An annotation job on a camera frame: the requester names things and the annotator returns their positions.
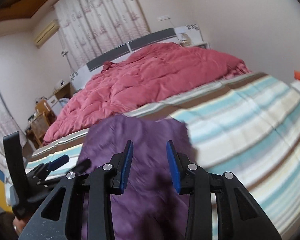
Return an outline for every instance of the purple cloth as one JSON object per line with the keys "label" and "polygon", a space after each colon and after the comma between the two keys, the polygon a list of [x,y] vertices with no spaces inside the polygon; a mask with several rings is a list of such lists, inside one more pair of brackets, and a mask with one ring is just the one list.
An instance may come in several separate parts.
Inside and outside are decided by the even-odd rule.
{"label": "purple cloth", "polygon": [[[128,186],[123,195],[111,195],[115,239],[183,239],[189,197],[179,196],[172,185],[166,143],[172,140],[178,152],[194,161],[185,124],[124,115],[104,119],[90,128],[78,161],[89,158],[92,172],[122,152],[127,140],[134,145]],[[83,219],[82,239],[87,239],[87,202]]]}

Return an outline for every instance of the electrical outlet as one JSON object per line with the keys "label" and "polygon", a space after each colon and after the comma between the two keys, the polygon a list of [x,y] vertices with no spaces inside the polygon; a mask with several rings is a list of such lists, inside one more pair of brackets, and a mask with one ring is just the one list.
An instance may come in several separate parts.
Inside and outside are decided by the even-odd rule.
{"label": "electrical outlet", "polygon": [[163,15],[158,17],[158,22],[164,21],[164,20],[169,20],[170,16],[169,15]]}

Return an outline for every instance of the metal screw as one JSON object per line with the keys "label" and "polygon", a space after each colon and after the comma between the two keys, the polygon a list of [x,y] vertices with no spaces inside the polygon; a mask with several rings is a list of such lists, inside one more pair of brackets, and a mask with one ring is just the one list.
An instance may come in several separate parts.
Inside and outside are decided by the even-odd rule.
{"label": "metal screw", "polygon": [[232,174],[231,172],[226,172],[226,173],[225,173],[225,177],[226,177],[227,179],[233,179],[233,174]]}
{"label": "metal screw", "polygon": [[105,171],[109,171],[112,169],[112,165],[110,163],[107,163],[105,165],[102,166],[102,168],[105,170]]}
{"label": "metal screw", "polygon": [[198,168],[198,166],[193,164],[193,163],[188,165],[188,169],[191,170],[191,171],[195,171],[197,168]]}
{"label": "metal screw", "polygon": [[67,174],[66,177],[67,177],[67,179],[73,179],[75,177],[75,173],[71,171]]}

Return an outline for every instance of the black clamp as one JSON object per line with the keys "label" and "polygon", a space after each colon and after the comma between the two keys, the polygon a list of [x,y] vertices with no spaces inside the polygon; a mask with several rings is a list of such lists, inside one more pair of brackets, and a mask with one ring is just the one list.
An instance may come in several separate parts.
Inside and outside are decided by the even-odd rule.
{"label": "black clamp", "polygon": [[177,193],[190,194],[186,240],[212,239],[211,192],[216,194],[219,240],[281,240],[249,191],[231,172],[206,172],[167,143],[167,157]]}
{"label": "black clamp", "polygon": [[[62,177],[46,180],[50,172],[68,163],[69,156],[63,155],[53,162],[41,163],[26,174],[23,167],[22,147],[19,132],[3,138],[3,146],[8,170],[13,186],[10,187],[12,211],[20,220],[32,216],[42,201],[50,194]],[[85,172],[91,166],[90,160],[85,160],[71,169],[78,174]]]}
{"label": "black clamp", "polygon": [[88,240],[114,240],[110,194],[121,195],[127,187],[133,157],[128,141],[122,153],[92,173],[70,171],[54,187],[34,213],[19,240],[81,239],[82,207],[89,193]]}

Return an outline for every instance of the wall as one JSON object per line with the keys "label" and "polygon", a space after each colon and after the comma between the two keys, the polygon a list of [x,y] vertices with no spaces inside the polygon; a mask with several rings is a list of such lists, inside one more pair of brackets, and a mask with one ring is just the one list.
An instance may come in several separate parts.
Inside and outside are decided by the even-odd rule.
{"label": "wall", "polygon": [[51,10],[51,7],[59,0],[48,0],[36,13],[27,19],[15,19],[0,22],[0,37],[17,32],[32,30],[38,22]]}
{"label": "wall", "polygon": [[158,17],[169,15],[175,26],[192,24],[194,18],[188,0],[138,0],[150,31],[173,27],[169,20],[158,22]]}
{"label": "wall", "polygon": [[0,92],[22,130],[34,112],[35,99],[53,92],[50,73],[43,66],[31,32],[0,38]]}
{"label": "wall", "polygon": [[[32,30],[35,38],[50,22],[57,20],[55,10],[51,9],[45,17]],[[47,40],[41,48],[38,49],[39,57],[44,62],[44,67],[47,72],[51,73],[52,85],[54,86],[59,80],[68,82],[70,80],[71,69],[66,57],[62,57],[62,45],[58,33],[55,33],[49,40]],[[76,71],[78,69],[77,63],[68,54],[72,68]]]}
{"label": "wall", "polygon": [[190,0],[213,49],[242,58],[253,71],[291,82],[300,70],[297,0]]}

